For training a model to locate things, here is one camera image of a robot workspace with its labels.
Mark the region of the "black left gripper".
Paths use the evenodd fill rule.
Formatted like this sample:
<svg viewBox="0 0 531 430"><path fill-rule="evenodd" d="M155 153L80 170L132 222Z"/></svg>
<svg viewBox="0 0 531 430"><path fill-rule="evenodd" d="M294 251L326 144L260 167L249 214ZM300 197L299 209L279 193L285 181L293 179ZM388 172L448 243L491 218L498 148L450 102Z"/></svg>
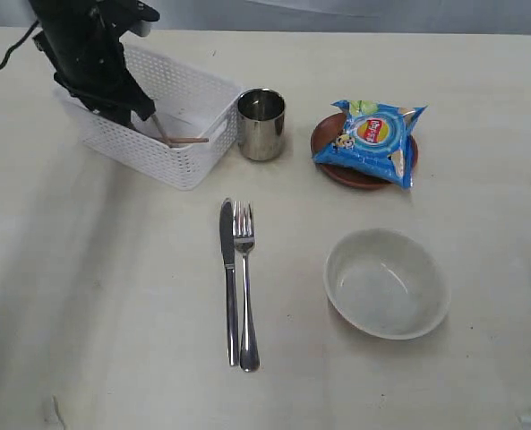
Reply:
<svg viewBox="0 0 531 430"><path fill-rule="evenodd" d="M124 47L103 20L97 1L33 1L41 27L34 37L55 68L54 79L96 115L133 129L156 113L154 101L126 67Z"/></svg>

